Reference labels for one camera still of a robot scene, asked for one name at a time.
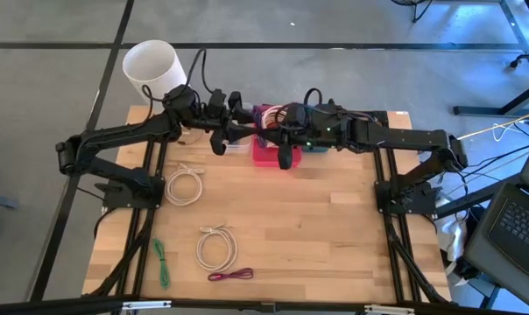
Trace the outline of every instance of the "wooden table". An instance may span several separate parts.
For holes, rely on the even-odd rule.
[[[147,107],[131,107],[128,123],[142,121],[146,113]],[[411,128],[406,112],[388,115],[393,128]],[[168,178],[178,163],[204,168],[204,192],[189,206],[162,201],[152,236],[165,244],[171,287],[162,290],[159,285],[159,260],[150,244],[143,297],[395,302],[387,240],[374,196],[372,154],[347,150],[305,154],[300,167],[282,171],[255,167],[250,154],[216,156],[208,139],[205,134],[188,146],[169,144],[164,175]],[[157,152],[156,147],[152,165]],[[129,145],[120,148],[116,162],[141,166],[144,154],[145,143]],[[395,155],[399,172],[418,164],[415,151],[397,150]],[[194,180],[178,179],[175,187],[187,197],[193,194]],[[84,293],[96,289],[121,258],[130,214],[130,209],[118,209],[99,227]],[[416,215],[407,219],[416,263],[437,291],[450,298],[434,227]],[[194,252],[201,237],[199,227],[221,224],[239,243],[239,256],[230,271],[251,267],[253,279],[210,283],[207,271],[197,264]],[[209,263],[218,263],[226,256],[226,248],[220,238],[210,237],[203,254]],[[127,292],[135,266],[133,262]],[[402,262],[399,266],[410,298],[406,267]]]

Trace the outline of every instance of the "concrete floor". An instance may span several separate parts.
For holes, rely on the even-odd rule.
[[[529,42],[527,8],[520,0],[508,3]],[[125,0],[3,0],[0,41],[112,42],[124,5]],[[495,3],[435,2],[417,24],[410,23],[411,10],[389,0],[145,0],[135,4],[124,42],[516,43]],[[120,67],[125,53],[119,53],[98,127],[122,124],[128,107],[141,103]],[[83,130],[108,55],[108,50],[0,50],[0,194],[21,204],[14,211],[0,208],[0,303],[26,299],[65,181],[57,170],[54,144]],[[318,87],[348,109],[406,110],[417,129],[443,128],[460,136],[505,120],[454,116],[453,106],[502,106],[529,88],[527,62],[515,71],[505,68],[516,55],[210,50],[207,74],[211,87],[240,90],[243,100],[253,104],[299,101],[310,87]],[[194,51],[179,50],[179,56],[188,67]],[[198,74],[193,85],[201,90]],[[509,132],[495,145],[487,133],[465,143],[476,164],[529,144],[529,138]],[[114,159],[115,152],[103,156]],[[492,175],[506,177],[522,164]],[[92,188],[96,181],[86,176],[81,186]],[[444,192],[460,183],[446,176]],[[490,183],[481,178],[469,189]],[[452,197],[461,195],[458,191]],[[77,194],[46,298],[81,293],[100,207],[98,200]],[[482,299],[468,286],[452,288],[452,296],[461,305],[477,306]],[[505,290],[496,308],[529,312]]]

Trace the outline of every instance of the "pink container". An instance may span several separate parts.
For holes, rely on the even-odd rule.
[[[261,148],[257,143],[257,136],[251,142],[253,150],[253,163],[256,167],[279,167],[279,148]],[[292,168],[298,167],[301,162],[301,148],[292,149]]]

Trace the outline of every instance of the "red wire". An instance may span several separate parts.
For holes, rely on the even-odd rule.
[[[223,273],[213,273],[208,275],[209,281],[220,281],[227,278],[235,278],[235,279],[252,279],[253,278],[253,269],[251,268],[243,268],[238,271],[234,271],[229,274],[223,274]]]

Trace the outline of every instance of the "coiled white cable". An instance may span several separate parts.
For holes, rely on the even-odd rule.
[[[177,171],[175,171],[171,175],[171,177],[167,180],[167,184],[166,184],[167,200],[169,200],[175,206],[181,206],[181,207],[190,205],[196,200],[198,200],[202,195],[202,180],[201,180],[201,177],[198,175],[203,174],[203,173],[204,173],[203,169],[192,169],[192,168],[188,168],[186,165],[182,163],[179,163],[179,168],[177,169]],[[191,198],[186,198],[186,199],[179,198],[173,193],[173,183],[175,182],[175,179],[183,175],[192,176],[194,180],[196,180],[196,185],[198,188],[197,188],[196,194]]]
[[[231,265],[237,259],[237,241],[234,235],[224,226],[217,226],[212,228],[201,227],[201,232],[204,233],[204,235],[200,238],[198,244],[196,244],[196,261],[198,262],[198,264],[203,269],[210,272],[223,272],[229,267],[231,267]],[[228,246],[228,257],[222,264],[217,266],[213,266],[209,263],[204,262],[204,258],[202,257],[202,248],[204,247],[204,242],[211,235],[221,236],[226,242],[226,245]]]

